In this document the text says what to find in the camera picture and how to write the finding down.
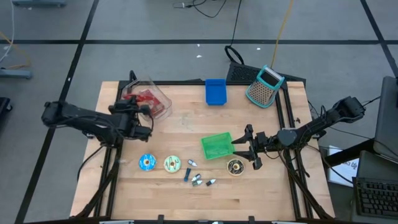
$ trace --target cheese grater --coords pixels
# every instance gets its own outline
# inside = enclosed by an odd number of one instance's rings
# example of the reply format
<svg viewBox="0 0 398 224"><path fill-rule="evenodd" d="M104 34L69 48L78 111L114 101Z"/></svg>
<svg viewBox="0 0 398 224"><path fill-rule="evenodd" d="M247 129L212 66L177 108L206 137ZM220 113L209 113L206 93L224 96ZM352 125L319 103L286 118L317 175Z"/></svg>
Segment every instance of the cheese grater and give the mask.
<svg viewBox="0 0 398 224"><path fill-rule="evenodd" d="M267 108L274 102L275 95L285 78L265 65L256 80L247 88L246 96L254 104Z"/></svg>

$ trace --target wooden table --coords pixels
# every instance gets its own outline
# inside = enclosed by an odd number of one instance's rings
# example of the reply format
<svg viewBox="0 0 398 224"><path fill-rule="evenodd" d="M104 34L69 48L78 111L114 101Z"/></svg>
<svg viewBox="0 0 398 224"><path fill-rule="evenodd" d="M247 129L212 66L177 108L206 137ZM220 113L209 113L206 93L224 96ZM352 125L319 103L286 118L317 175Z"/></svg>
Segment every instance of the wooden table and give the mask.
<svg viewBox="0 0 398 224"><path fill-rule="evenodd" d="M300 118L301 126L311 121L307 96L303 83L290 82L289 95L294 118ZM118 82L103 82L96 110L109 113L108 106L116 98ZM237 156L227 156L207 161L204 158L200 139L212 134L230 132L233 139L244 134L247 124L252 124L254 132L265 131L267 136L279 130L279 120L275 103L262 109L252 104L245 96L247 86L228 86L228 102L224 106L207 106L204 86L171 85L159 86L172 100L173 113L159 124L155 124L149 142L124 141L121 165L116 185L113 206L113 219L156 220L160 214L166 220L248 220L254 215L256 220L294 220L292 197L290 195L287 171L280 159L271 160L259 154L263 167L253 170L247 160L246 169L239 177L226 171L226 163ZM284 100L284 118L287 113ZM310 145L317 147L315 140ZM99 146L97 140L88 140L85 157ZM237 151L247 151L248 143L236 145ZM157 159L156 168L150 172L141 171L138 160L144 153L151 153ZM86 205L96 192L101 175L104 150L83 168L77 185L71 215L75 215ZM163 168L167 156L176 155L182 160L182 168L169 174ZM276 152L269 153L275 157ZM207 187L204 183L192 187L184 182L187 161L193 159L198 167L191 167L192 178L200 173L204 182L216 179ZM327 213L334 216L330 194L318 151L310 147L302 150L302 160L306 171L308 188ZM302 193L297 188L301 214L305 216ZM108 201L104 194L103 205Z"/></svg>

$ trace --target black keyboard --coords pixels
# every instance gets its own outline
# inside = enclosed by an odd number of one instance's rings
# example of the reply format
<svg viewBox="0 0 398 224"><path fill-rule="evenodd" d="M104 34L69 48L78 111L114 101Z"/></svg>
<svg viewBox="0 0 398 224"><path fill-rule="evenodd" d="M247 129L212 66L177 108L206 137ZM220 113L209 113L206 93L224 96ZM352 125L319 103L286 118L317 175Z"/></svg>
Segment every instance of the black keyboard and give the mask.
<svg viewBox="0 0 398 224"><path fill-rule="evenodd" d="M354 178L358 214L398 219L398 181Z"/></svg>

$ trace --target blue container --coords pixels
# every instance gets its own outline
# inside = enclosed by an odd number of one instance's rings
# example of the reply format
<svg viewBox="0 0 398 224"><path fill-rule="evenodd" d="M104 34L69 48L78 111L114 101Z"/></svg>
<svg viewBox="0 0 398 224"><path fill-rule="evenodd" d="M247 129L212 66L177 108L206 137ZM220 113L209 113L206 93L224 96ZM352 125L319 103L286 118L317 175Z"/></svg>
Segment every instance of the blue container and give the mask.
<svg viewBox="0 0 398 224"><path fill-rule="evenodd" d="M226 103L226 82L223 78L206 79L206 103L210 106Z"/></svg>

